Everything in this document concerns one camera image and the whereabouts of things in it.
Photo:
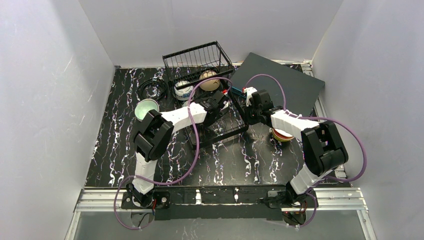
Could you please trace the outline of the black wire dish rack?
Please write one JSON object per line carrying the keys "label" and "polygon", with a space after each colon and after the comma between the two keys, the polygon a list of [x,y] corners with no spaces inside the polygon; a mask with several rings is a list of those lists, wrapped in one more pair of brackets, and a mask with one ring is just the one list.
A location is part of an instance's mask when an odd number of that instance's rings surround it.
{"label": "black wire dish rack", "polygon": [[[191,92],[201,80],[217,76],[217,89],[224,93],[229,88],[224,78],[229,78],[235,71],[230,58],[217,41],[166,54],[162,59],[169,92],[175,99],[177,108],[181,108],[187,101],[185,96],[178,96],[178,92]],[[248,129],[234,91],[231,90],[227,96],[228,106],[219,113],[214,123],[209,126],[197,124],[200,148],[232,138]]]}

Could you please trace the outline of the blue white patterned bowl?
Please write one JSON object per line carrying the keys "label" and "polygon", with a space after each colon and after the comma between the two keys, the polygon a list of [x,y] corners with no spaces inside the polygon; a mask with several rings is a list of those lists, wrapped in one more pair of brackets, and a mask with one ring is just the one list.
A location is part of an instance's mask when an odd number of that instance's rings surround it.
{"label": "blue white patterned bowl", "polygon": [[193,85],[189,85],[186,87],[183,87],[181,89],[178,89],[178,87],[182,87],[189,84],[189,82],[187,80],[181,80],[178,81],[175,86],[174,86],[174,93],[175,93],[175,98],[179,101],[187,101],[194,89]]}

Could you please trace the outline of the orange bowl white inside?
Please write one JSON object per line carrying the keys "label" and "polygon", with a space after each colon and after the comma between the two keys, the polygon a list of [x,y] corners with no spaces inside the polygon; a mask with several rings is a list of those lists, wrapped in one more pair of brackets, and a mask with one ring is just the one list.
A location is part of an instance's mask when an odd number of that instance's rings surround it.
{"label": "orange bowl white inside", "polygon": [[292,137],[294,138],[294,136],[292,136],[289,133],[287,133],[287,132],[285,132],[283,130],[280,130],[280,129],[272,128],[271,133],[274,136],[279,136],[280,138],[292,138]]}

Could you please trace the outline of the green lined ceramic bowl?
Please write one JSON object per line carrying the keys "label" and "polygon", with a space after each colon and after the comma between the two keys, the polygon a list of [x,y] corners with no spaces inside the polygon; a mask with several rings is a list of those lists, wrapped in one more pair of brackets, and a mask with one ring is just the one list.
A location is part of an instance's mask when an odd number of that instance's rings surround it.
{"label": "green lined ceramic bowl", "polygon": [[146,98],[141,100],[135,107],[134,114],[137,120],[142,121],[150,110],[159,111],[160,106],[156,100]]}

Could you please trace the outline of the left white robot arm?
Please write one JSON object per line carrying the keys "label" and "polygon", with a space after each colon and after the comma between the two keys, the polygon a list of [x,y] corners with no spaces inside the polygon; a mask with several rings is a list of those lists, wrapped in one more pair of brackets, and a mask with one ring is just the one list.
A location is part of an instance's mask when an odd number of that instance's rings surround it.
{"label": "left white robot arm", "polygon": [[174,133],[189,126],[198,133],[197,125],[212,125],[229,101],[227,93],[218,91],[209,97],[188,100],[185,106],[175,110],[150,109],[136,121],[131,138],[135,147],[135,172],[125,186],[130,201],[142,208],[151,206],[153,189],[158,184],[154,181],[157,161],[166,152]]}

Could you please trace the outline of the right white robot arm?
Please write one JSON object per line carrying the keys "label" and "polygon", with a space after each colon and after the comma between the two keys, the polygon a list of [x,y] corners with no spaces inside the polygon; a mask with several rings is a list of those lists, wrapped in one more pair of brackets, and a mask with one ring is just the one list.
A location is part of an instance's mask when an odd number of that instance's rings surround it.
{"label": "right white robot arm", "polygon": [[282,106],[275,106],[266,90],[247,87],[244,113],[249,125],[262,123],[281,130],[302,142],[304,164],[285,189],[263,202],[269,207],[303,202],[314,185],[349,159],[336,125],[295,116]]}

